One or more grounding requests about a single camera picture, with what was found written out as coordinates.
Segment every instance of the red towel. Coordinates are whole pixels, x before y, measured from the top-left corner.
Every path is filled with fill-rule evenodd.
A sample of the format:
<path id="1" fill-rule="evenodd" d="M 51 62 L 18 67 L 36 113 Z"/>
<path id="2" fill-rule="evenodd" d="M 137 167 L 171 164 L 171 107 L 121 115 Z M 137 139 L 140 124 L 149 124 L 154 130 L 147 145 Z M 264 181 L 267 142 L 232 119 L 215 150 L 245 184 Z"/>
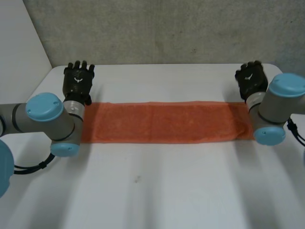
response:
<path id="1" fill-rule="evenodd" d="M 253 139 L 244 103 L 93 103 L 83 143 L 203 143 Z"/>

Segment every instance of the white table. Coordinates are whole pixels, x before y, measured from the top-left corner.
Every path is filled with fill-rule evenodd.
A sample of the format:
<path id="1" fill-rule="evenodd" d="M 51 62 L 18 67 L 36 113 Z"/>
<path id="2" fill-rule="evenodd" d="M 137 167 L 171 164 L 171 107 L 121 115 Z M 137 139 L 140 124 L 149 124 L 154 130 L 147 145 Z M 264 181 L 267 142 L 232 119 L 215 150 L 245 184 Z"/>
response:
<path id="1" fill-rule="evenodd" d="M 241 101 L 240 64 L 96 66 L 94 102 Z M 64 66 L 35 91 L 61 92 Z M 264 65 L 271 80 L 281 71 Z M 305 122 L 293 116 L 300 133 Z M 49 154 L 41 133 L 2 138 L 17 165 Z M 214 229 L 305 227 L 303 148 L 251 141 L 197 145 L 82 145 L 76 158 L 14 175 L 0 199 L 1 229 Z"/>

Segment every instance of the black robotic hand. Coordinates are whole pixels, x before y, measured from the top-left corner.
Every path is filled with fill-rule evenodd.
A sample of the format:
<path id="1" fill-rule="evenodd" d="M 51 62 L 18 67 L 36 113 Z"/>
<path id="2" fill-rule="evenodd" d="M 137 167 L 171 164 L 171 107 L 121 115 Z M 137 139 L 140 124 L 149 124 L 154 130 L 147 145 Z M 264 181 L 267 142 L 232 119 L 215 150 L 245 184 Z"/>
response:
<path id="1" fill-rule="evenodd" d="M 87 69 L 87 62 L 83 61 L 80 68 L 80 61 L 72 63 L 63 71 L 64 80 L 62 92 L 65 101 L 74 100 L 81 104 L 90 105 L 92 103 L 89 95 L 94 78 L 94 65 L 91 64 Z"/>
<path id="2" fill-rule="evenodd" d="M 266 92 L 268 80 L 263 71 L 262 63 L 259 61 L 243 64 L 236 71 L 235 79 L 238 82 L 240 96 L 244 101 L 256 92 Z"/>

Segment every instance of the logo on robotic hand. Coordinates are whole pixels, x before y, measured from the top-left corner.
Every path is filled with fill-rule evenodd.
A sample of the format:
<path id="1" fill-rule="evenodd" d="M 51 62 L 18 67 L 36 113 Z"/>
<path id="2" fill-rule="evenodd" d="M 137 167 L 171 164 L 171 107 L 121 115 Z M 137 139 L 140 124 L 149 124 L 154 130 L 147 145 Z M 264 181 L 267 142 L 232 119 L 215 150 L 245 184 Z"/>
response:
<path id="1" fill-rule="evenodd" d="M 245 80 L 250 80 L 253 74 L 251 74 L 249 77 L 245 77 Z"/>
<path id="2" fill-rule="evenodd" d="M 77 83 L 79 83 L 80 81 L 82 81 L 82 79 L 78 80 L 78 79 L 76 79 L 76 78 L 74 78 L 74 80 L 75 80 Z"/>

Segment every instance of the light blue cap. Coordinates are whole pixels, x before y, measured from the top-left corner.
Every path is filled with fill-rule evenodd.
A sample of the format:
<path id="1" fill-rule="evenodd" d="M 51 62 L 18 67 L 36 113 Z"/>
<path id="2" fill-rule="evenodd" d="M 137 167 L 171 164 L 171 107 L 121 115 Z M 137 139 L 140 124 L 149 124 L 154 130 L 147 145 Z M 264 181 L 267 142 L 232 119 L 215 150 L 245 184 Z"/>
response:
<path id="1" fill-rule="evenodd" d="M 37 122 L 52 121 L 62 114 L 63 109 L 60 99 L 52 93 L 40 93 L 25 106 L 28 117 Z"/>
<path id="2" fill-rule="evenodd" d="M 282 73 L 274 77 L 269 90 L 280 97 L 300 97 L 305 94 L 305 78 L 293 73 Z"/>
<path id="3" fill-rule="evenodd" d="M 285 139 L 285 130 L 278 126 L 263 127 L 255 130 L 254 138 L 259 144 L 274 146 Z"/>
<path id="4" fill-rule="evenodd" d="M 71 143 L 55 143 L 51 145 L 51 153 L 55 156 L 76 156 L 80 146 Z"/>
<path id="5" fill-rule="evenodd" d="M 10 177 L 14 174 L 14 158 L 10 148 L 0 140 L 0 197 L 10 186 Z"/>

